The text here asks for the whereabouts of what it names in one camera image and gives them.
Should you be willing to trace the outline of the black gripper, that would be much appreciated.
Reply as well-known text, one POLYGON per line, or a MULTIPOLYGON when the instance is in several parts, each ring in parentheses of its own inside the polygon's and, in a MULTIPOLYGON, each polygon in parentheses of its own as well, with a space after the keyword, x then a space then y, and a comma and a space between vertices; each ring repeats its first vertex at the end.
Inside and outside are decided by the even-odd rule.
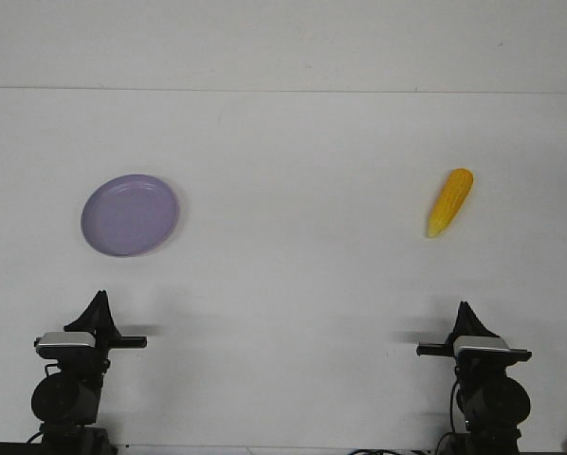
POLYGON ((110 367, 109 352, 113 349, 144 349, 147 337, 122 337, 114 322, 109 306, 108 294, 99 290, 81 315, 64 327, 65 332, 88 332, 96 334, 101 328, 106 340, 96 338, 96 347, 54 360, 62 372, 72 373, 78 378, 101 377, 110 367))
POLYGON ((497 334, 488 330, 479 320, 467 301, 460 301, 456 319, 447 337, 447 344, 441 343, 419 343, 416 347, 418 355, 430 355, 453 358, 462 377, 478 377, 484 379, 489 376, 506 376, 508 367, 517 363, 527 362, 531 359, 531 352, 525 349, 510 348, 508 354, 484 355, 479 357, 461 358, 457 360, 453 353, 453 343, 465 334, 472 337, 498 337, 497 334))

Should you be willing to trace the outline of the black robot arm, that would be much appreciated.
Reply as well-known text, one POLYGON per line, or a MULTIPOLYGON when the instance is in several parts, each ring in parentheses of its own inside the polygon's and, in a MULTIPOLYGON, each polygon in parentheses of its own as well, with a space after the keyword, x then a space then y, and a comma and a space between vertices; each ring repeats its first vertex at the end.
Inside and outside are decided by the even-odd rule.
POLYGON ((416 353, 454 360, 455 382, 448 411, 463 415, 464 432, 449 417, 450 431, 434 450, 436 454, 518 454, 519 424, 531 411, 526 389, 507 369, 532 358, 525 349, 513 349, 488 330, 469 303, 459 303, 451 332, 442 343, 419 343, 416 353))
POLYGON ((95 425, 109 353, 146 347, 147 337, 120 333, 107 292, 98 291, 78 318, 35 339, 36 354, 47 361, 30 399, 41 425, 23 443, 0 442, 0 454, 118 454, 108 430, 95 425))

